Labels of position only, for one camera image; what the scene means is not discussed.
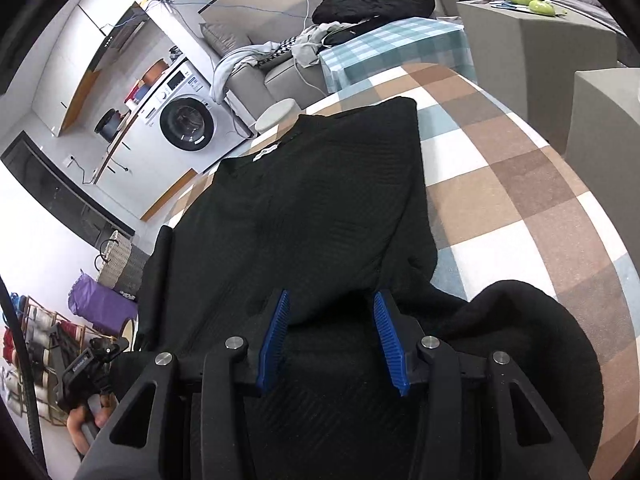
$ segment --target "washing machine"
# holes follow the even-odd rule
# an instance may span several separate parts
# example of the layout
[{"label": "washing machine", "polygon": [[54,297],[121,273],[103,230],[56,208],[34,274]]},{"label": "washing machine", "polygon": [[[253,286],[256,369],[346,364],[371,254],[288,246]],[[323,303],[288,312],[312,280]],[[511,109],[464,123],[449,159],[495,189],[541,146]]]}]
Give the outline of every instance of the washing machine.
[{"label": "washing machine", "polygon": [[188,61],[171,67],[138,113],[139,120],[176,150],[175,156],[203,173],[251,137],[227,104],[209,97],[210,85]]}]

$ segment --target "washing machine door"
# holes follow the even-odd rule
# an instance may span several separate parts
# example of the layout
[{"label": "washing machine door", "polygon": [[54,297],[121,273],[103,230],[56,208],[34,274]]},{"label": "washing machine door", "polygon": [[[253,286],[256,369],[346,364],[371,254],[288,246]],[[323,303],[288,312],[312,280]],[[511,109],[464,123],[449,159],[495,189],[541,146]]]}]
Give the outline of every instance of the washing machine door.
[{"label": "washing machine door", "polygon": [[197,152],[213,138],[215,125],[209,109],[193,97],[178,97],[168,102],[160,113],[160,129],[176,148]]}]

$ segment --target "white stool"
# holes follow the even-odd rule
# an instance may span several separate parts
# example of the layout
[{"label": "white stool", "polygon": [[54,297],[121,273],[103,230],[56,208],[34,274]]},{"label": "white stool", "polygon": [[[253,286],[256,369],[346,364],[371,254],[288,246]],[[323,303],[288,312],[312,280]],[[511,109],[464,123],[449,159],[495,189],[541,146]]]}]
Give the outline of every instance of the white stool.
[{"label": "white stool", "polygon": [[255,130],[258,135],[271,130],[283,121],[295,122],[302,110],[294,99],[284,99],[267,108],[258,120],[255,121]]}]

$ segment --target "white cabinet door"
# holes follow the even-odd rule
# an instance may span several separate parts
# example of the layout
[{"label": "white cabinet door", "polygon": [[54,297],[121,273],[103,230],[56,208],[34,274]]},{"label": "white cabinet door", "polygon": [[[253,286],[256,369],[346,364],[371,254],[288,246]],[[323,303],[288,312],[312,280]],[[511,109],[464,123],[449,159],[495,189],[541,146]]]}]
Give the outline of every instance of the white cabinet door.
[{"label": "white cabinet door", "polygon": [[53,50],[66,57],[78,72],[84,74],[104,41],[105,35],[98,30],[97,25],[89,19],[84,10],[76,7],[66,20]]},{"label": "white cabinet door", "polygon": [[166,141],[164,137],[148,136],[153,133],[150,128],[132,127],[97,182],[101,190],[138,218],[190,169],[171,164],[161,156],[154,148],[158,142]]},{"label": "white cabinet door", "polygon": [[156,168],[161,185],[166,186],[164,191],[191,169],[183,161],[185,152],[166,140],[159,128],[149,128],[140,119],[133,123],[124,137],[124,143],[132,153],[146,158]]},{"label": "white cabinet door", "polygon": [[37,116],[56,136],[80,82],[74,72],[75,67],[65,57],[52,52],[31,105]]},{"label": "white cabinet door", "polygon": [[107,167],[104,168],[97,182],[97,186],[107,195],[113,198],[124,209],[138,216],[136,213],[138,198],[132,193],[132,184],[130,174],[125,172],[112,160],[107,163]]},{"label": "white cabinet door", "polygon": [[44,67],[31,107],[53,134],[60,133],[66,110],[104,35],[76,7]]},{"label": "white cabinet door", "polygon": [[104,34],[109,34],[132,4],[133,0],[80,0],[79,6]]}]

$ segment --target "metal screw cap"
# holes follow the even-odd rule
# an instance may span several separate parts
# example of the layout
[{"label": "metal screw cap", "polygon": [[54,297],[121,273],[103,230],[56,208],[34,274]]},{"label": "metal screw cap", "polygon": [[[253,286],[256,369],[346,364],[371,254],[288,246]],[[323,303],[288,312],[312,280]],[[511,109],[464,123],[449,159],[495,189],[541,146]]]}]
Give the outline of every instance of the metal screw cap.
[{"label": "metal screw cap", "polygon": [[230,350],[236,350],[240,348],[244,344],[244,339],[242,339],[239,335],[231,336],[229,339],[225,341],[225,346]]},{"label": "metal screw cap", "polygon": [[511,358],[507,352],[497,351],[494,352],[494,361],[499,365],[507,365],[511,361]]},{"label": "metal screw cap", "polygon": [[165,366],[171,362],[174,357],[169,352],[162,352],[156,356],[156,364],[159,366]]},{"label": "metal screw cap", "polygon": [[429,348],[431,350],[433,350],[434,348],[437,348],[438,346],[440,346],[440,340],[437,337],[434,337],[433,335],[424,336],[420,340],[420,343],[425,348]]}]

